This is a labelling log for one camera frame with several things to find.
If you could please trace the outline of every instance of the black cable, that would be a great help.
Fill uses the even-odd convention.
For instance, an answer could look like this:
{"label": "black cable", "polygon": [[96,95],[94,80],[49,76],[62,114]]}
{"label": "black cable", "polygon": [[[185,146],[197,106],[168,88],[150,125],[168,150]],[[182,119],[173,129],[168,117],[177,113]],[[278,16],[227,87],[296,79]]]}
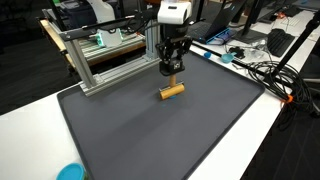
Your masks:
{"label": "black cable", "polygon": [[151,26],[146,27],[144,30],[148,30],[150,28],[157,27],[157,26],[160,26],[160,25],[161,25],[161,23],[155,23],[155,24],[153,24]]}
{"label": "black cable", "polygon": [[[290,126],[297,110],[311,113],[315,110],[315,107],[308,85],[292,66],[286,65],[281,71],[276,72],[276,76],[271,75],[278,64],[279,62],[273,62],[270,59],[270,61],[254,62],[247,65],[254,69],[254,71],[248,71],[252,79],[263,84],[266,89],[284,101],[285,106],[280,113],[282,117],[277,125],[279,130],[283,131]],[[258,75],[258,70],[263,70],[265,76]],[[280,79],[280,83],[275,81],[276,77]],[[290,84],[288,88],[292,90],[291,94],[287,92],[285,83]]]}
{"label": "black cable", "polygon": [[127,26],[127,32],[128,32],[128,34],[133,34],[133,33],[136,33],[136,32],[138,32],[138,31],[140,31],[143,27],[145,27],[148,23],[149,23],[149,21],[151,20],[151,19],[148,19],[147,21],[145,21],[145,22],[143,22],[137,29],[130,29],[130,26],[129,26],[129,24],[130,24],[130,22],[133,20],[133,18],[132,19],[129,19],[128,21],[127,21],[127,23],[126,23],[126,26]]}

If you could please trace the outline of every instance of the blue object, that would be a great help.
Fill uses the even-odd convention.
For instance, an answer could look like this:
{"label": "blue object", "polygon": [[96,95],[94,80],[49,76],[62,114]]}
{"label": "blue object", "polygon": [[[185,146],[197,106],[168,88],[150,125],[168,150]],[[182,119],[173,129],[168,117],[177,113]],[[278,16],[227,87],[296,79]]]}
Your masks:
{"label": "blue object", "polygon": [[210,52],[205,52],[204,54],[203,54],[203,56],[205,57],[205,58],[210,58],[211,57],[211,53]]}
{"label": "blue object", "polygon": [[57,176],[57,180],[84,180],[85,172],[82,165],[72,163],[64,167]]}
{"label": "blue object", "polygon": [[214,40],[216,40],[217,38],[218,38],[218,39],[219,39],[219,38],[222,38],[222,39],[227,40],[228,38],[226,38],[225,35],[228,35],[229,31],[230,31],[229,28],[221,31],[220,33],[216,34],[216,35],[213,36],[212,38],[208,39],[207,42],[206,42],[206,44],[210,44],[211,41],[214,41]]}
{"label": "blue object", "polygon": [[237,53],[233,52],[231,54],[224,54],[221,56],[221,60],[223,63],[230,63],[231,61],[233,61],[234,59],[234,55],[236,55]]}
{"label": "blue object", "polygon": [[177,95],[170,96],[169,99],[175,99]]}

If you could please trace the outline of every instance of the floor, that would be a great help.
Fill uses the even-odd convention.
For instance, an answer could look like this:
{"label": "floor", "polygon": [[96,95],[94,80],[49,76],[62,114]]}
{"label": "floor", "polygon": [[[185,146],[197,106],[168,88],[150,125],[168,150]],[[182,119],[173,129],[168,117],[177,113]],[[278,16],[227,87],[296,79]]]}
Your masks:
{"label": "floor", "polygon": [[[127,1],[127,9],[134,12],[134,1]],[[219,5],[209,3],[202,17],[212,21],[218,9]],[[0,115],[77,83],[77,77],[68,74],[66,64],[55,46],[37,35],[39,32],[33,33],[35,36],[32,41],[10,44],[4,48],[5,53],[0,55]],[[313,52],[302,69],[302,73],[308,77],[320,74],[320,50],[318,48]],[[320,179],[319,123],[319,118],[299,112],[286,131],[279,131],[274,126],[242,179]]]}

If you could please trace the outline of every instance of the gray mat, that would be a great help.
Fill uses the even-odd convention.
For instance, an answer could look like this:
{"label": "gray mat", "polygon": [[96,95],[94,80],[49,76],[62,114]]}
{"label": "gray mat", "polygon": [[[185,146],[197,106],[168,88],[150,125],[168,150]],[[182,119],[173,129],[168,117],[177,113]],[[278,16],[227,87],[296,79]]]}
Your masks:
{"label": "gray mat", "polygon": [[91,179],[186,179],[264,88],[200,56],[184,56],[186,91],[160,101],[158,66],[86,97],[58,95]]}

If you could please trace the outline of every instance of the desk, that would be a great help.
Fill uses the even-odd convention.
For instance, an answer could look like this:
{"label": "desk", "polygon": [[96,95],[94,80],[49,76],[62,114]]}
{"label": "desk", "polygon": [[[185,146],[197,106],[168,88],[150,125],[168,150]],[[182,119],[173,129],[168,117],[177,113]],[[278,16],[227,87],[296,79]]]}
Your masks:
{"label": "desk", "polygon": [[[306,19],[312,17],[309,12],[301,15]],[[257,24],[255,29],[265,30],[266,27],[270,29],[271,25]],[[290,31],[301,33],[303,29],[304,27],[297,26]],[[305,41],[289,64],[300,70],[314,45],[312,40]],[[213,50],[223,49],[207,47]],[[196,47],[191,47],[191,50],[204,53]],[[218,57],[210,59],[246,75],[244,70],[236,70],[231,64],[222,64]],[[0,116],[0,179],[54,180],[65,165],[81,163],[56,95],[57,93]],[[241,116],[190,179],[239,179],[280,110],[280,101],[266,91]]]}

